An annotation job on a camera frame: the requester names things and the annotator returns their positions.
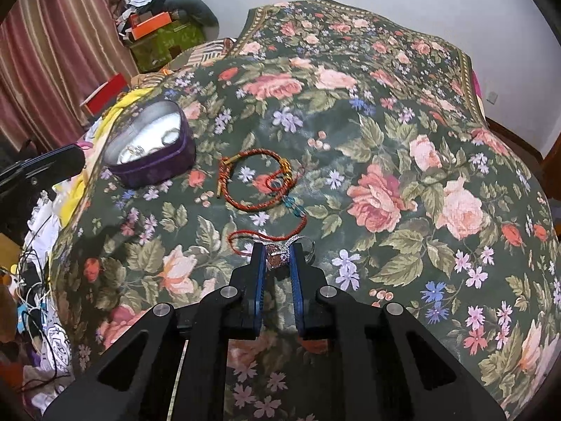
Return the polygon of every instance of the silver screw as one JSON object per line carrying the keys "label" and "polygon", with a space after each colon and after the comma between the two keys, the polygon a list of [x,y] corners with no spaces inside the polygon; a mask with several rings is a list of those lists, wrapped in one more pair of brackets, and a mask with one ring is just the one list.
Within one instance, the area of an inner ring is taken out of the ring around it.
{"label": "silver screw", "polygon": [[223,298],[233,298],[238,294],[238,289],[235,286],[225,286],[220,290],[220,294]]}
{"label": "silver screw", "polygon": [[156,316],[166,316],[171,311],[171,309],[172,308],[169,306],[169,304],[161,302],[157,303],[152,311]]}
{"label": "silver screw", "polygon": [[398,316],[403,313],[403,306],[397,302],[390,302],[386,306],[386,310],[388,311],[389,314]]}
{"label": "silver screw", "polygon": [[319,288],[319,294],[321,294],[324,298],[332,298],[337,294],[337,289],[326,285]]}

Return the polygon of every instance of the pink curtain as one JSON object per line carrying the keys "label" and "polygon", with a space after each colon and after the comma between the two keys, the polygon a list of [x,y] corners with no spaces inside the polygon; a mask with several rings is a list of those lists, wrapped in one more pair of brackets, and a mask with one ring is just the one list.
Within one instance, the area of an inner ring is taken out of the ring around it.
{"label": "pink curtain", "polygon": [[115,0],[18,0],[0,25],[0,131],[51,150],[88,125],[80,103],[116,73],[137,74]]}

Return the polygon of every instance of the green box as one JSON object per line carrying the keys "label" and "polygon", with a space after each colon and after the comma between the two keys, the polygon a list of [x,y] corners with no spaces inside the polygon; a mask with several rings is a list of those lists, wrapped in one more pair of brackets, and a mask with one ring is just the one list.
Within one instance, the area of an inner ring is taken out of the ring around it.
{"label": "green box", "polygon": [[183,24],[175,20],[143,36],[134,42],[130,49],[138,70],[141,73],[150,73],[159,70],[173,59],[170,49],[177,55],[203,42],[205,36],[199,25],[192,22]]}

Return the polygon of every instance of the floral tablecloth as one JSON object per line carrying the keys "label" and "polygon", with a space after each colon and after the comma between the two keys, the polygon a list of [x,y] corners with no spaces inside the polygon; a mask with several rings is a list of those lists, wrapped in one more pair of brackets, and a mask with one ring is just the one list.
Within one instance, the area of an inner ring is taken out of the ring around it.
{"label": "floral tablecloth", "polygon": [[[98,161],[54,250],[52,288],[79,374],[157,302],[198,302],[245,259],[235,229],[282,235],[284,206],[216,198],[218,159],[250,147],[289,158],[315,264],[357,300],[407,309],[514,416],[556,357],[561,288],[548,203],[485,126],[469,58],[434,36],[332,1],[258,8],[231,54],[180,71],[123,112],[175,100],[196,166],[137,191]],[[234,198],[262,202],[267,158],[235,169]],[[250,251],[252,241],[239,241]],[[323,341],[296,338],[290,281],[268,274],[264,329],[232,341],[225,419],[330,419]]]}

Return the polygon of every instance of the red braided bracelet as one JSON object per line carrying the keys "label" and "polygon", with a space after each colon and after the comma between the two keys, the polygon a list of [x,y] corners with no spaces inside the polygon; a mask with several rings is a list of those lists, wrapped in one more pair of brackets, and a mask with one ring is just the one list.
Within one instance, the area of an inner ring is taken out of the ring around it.
{"label": "red braided bracelet", "polygon": [[[232,174],[232,169],[234,168],[234,165],[239,160],[253,155],[267,155],[270,156],[271,158],[274,158],[280,165],[280,169],[277,169],[274,173],[267,176],[265,180],[265,185],[267,186],[268,189],[271,190],[271,192],[275,194],[274,197],[269,201],[262,202],[256,205],[247,206],[235,201],[230,196],[230,194],[228,193],[228,181],[230,180],[230,176]],[[279,187],[271,185],[271,181],[276,180],[279,175],[282,175],[282,185]],[[259,239],[266,240],[266,241],[282,242],[290,239],[292,236],[295,236],[296,234],[299,234],[304,229],[307,223],[307,217],[304,213],[304,210],[298,205],[296,205],[295,203],[290,203],[290,201],[286,200],[286,196],[288,192],[290,191],[291,188],[293,188],[294,185],[296,185],[296,182],[298,181],[300,175],[301,174],[297,174],[296,177],[294,177],[292,175],[292,168],[290,166],[290,162],[286,158],[282,158],[278,154],[274,153],[272,150],[267,150],[267,149],[250,149],[250,150],[246,150],[245,152],[240,152],[231,158],[223,157],[220,160],[219,168],[218,168],[217,198],[219,198],[220,195],[223,194],[227,202],[232,204],[232,206],[234,206],[239,211],[244,211],[244,212],[260,212],[266,209],[270,209],[271,207],[277,205],[280,202],[284,202],[288,208],[292,209],[293,214],[301,219],[300,224],[294,231],[282,237],[267,236],[260,232],[252,231],[250,229],[240,229],[230,233],[228,235],[228,243],[230,244],[230,247],[236,254],[241,256],[248,256],[248,253],[239,251],[232,244],[232,241],[234,239],[237,239],[237,237],[239,236],[242,235],[257,236],[259,237]],[[274,248],[271,248],[271,250],[273,251],[278,250],[278,247],[274,246]]]}

